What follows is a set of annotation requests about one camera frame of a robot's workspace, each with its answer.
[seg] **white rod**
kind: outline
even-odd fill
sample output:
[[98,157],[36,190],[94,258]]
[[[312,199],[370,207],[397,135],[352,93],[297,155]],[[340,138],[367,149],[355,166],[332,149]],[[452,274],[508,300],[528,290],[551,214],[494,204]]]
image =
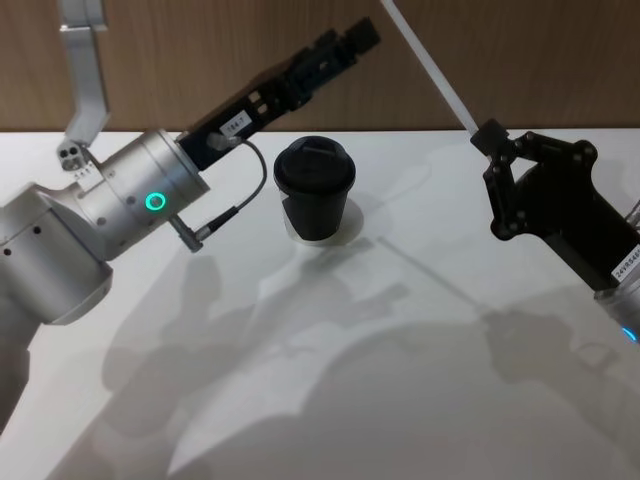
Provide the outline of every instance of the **white rod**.
[[404,19],[402,13],[398,10],[398,7],[393,3],[393,0],[381,0],[381,2],[391,17],[391,20],[393,20],[393,23],[395,23],[398,30],[400,30],[400,33],[402,33],[402,36],[411,47],[411,50],[413,50],[415,56],[418,57],[422,67],[429,74],[433,83],[435,83],[445,102],[447,102],[453,111],[453,114],[458,118],[467,132],[469,132],[469,135],[476,133],[478,131],[478,126],[469,113],[469,110],[464,106],[464,103],[460,100],[460,97],[447,80],[447,77],[444,76],[442,71],[438,68],[438,65],[436,65],[436,62],[433,61],[433,58],[431,58],[427,49],[424,48],[424,45],[422,45],[420,39]]

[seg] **white table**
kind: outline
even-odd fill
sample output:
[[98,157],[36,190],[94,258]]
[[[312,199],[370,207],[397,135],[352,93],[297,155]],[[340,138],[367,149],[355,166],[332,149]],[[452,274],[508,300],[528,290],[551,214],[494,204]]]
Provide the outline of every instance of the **white table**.
[[[638,130],[543,133],[598,147],[596,187],[621,212],[640,197]],[[298,136],[255,141],[272,163]],[[640,478],[640,349],[542,241],[491,235],[467,135],[328,136],[357,164],[358,237],[293,242],[271,179],[197,255],[157,231],[90,314],[40,329],[0,478]],[[0,196],[63,187],[59,140],[0,135]],[[258,174],[236,150],[185,218]]]

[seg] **black coffee cup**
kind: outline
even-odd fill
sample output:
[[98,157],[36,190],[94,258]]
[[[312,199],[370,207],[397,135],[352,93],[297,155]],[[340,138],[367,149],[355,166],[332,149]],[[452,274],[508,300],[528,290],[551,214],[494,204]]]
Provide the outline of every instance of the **black coffee cup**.
[[338,231],[356,166],[342,145],[326,137],[303,137],[282,151],[273,167],[282,207],[307,241]]

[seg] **label sticker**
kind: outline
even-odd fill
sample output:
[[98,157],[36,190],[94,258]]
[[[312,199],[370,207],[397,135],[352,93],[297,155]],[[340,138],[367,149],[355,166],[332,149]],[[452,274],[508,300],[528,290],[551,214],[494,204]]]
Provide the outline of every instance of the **label sticker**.
[[622,282],[627,275],[631,273],[633,267],[638,264],[638,260],[640,259],[640,245],[636,245],[636,248],[629,252],[629,255],[624,257],[622,261],[618,264],[616,268],[613,269],[611,275],[613,275],[616,280]]
[[233,137],[237,135],[240,130],[251,125],[251,117],[242,110],[235,115],[231,120],[226,122],[220,127],[220,131],[225,137]]

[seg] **blue led light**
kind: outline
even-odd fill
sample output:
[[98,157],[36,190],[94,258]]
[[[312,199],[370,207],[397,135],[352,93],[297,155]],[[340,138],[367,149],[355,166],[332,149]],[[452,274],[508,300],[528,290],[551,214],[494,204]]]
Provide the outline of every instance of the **blue led light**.
[[145,200],[144,204],[147,209],[151,210],[152,212],[157,212],[165,207],[165,205],[167,204],[167,197],[165,197],[160,192],[153,192],[147,195],[147,199]]
[[623,328],[622,331],[624,332],[624,334],[629,337],[631,339],[632,342],[634,343],[638,343],[638,337],[636,336],[635,333],[633,333],[631,330],[629,330],[628,328]]

